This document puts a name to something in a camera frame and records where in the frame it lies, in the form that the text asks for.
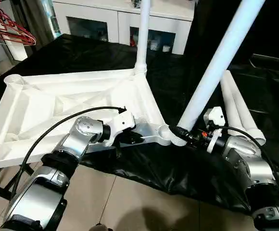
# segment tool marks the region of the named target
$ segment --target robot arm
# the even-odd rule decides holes
[[[88,145],[104,142],[111,146],[118,134],[134,127],[133,115],[128,111],[108,124],[87,116],[79,117],[52,153],[42,157],[43,166],[12,198],[1,229],[56,230],[67,205],[63,196]]]
[[[205,113],[207,132],[196,129],[188,132],[171,126],[170,129],[194,148],[220,154],[231,163],[251,206],[255,227],[261,231],[279,231],[279,182],[257,145],[236,136],[220,135],[217,126],[222,127],[225,123],[220,110],[215,107]]]

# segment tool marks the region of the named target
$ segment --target glass cabinet door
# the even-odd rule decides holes
[[[139,29],[130,27],[130,46],[137,46]],[[153,51],[172,52],[175,41],[175,33],[149,30],[147,48]]]
[[[53,2],[62,34],[119,42],[117,11]]]
[[[191,23],[191,21],[150,16],[147,48],[155,51],[183,54]],[[118,12],[118,24],[119,43],[136,46],[140,14]]]
[[[70,33],[90,39],[108,42],[107,23],[94,20],[67,17]]]

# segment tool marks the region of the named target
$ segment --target white plastic pipe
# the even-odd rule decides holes
[[[220,82],[239,46],[252,26],[265,0],[242,0],[220,45],[198,84],[178,126],[191,130]],[[175,135],[171,139],[177,146],[186,142]]]
[[[253,138],[255,138],[260,145],[264,145],[266,143],[266,139],[264,134],[261,130],[257,128],[255,121],[236,85],[234,78],[232,77],[231,73],[228,71],[227,74],[224,76],[224,80],[230,87],[231,94],[235,101],[235,105],[237,107],[240,120],[242,125],[247,133],[249,133]]]
[[[230,127],[234,127],[242,131],[245,131],[244,127],[242,126],[234,98],[231,94],[230,86],[225,79],[226,75],[228,74],[230,74],[230,72],[225,71],[221,79],[221,88],[222,88],[223,100],[224,100],[224,105],[226,110],[227,122]],[[229,130],[228,133],[229,135],[238,136],[247,140],[247,138],[239,132]]]
[[[139,41],[134,73],[146,73],[146,54],[149,32],[149,15],[151,0],[142,0],[140,5]]]

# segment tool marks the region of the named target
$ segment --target black tarp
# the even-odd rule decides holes
[[[63,35],[1,76],[0,98],[5,89],[3,78],[10,74],[30,76],[128,69],[133,68],[135,60],[134,47]],[[188,56],[154,51],[148,51],[147,65],[147,80],[159,109],[167,124],[176,124],[205,66]],[[258,127],[267,138],[268,154],[279,163],[279,72],[251,66],[230,68]],[[217,105],[224,107],[220,87],[206,109]],[[196,126],[203,126],[202,117]],[[249,213],[232,167],[220,156],[205,151],[150,143],[123,148],[118,159],[114,151],[88,154],[82,164],[169,194],[182,194]]]

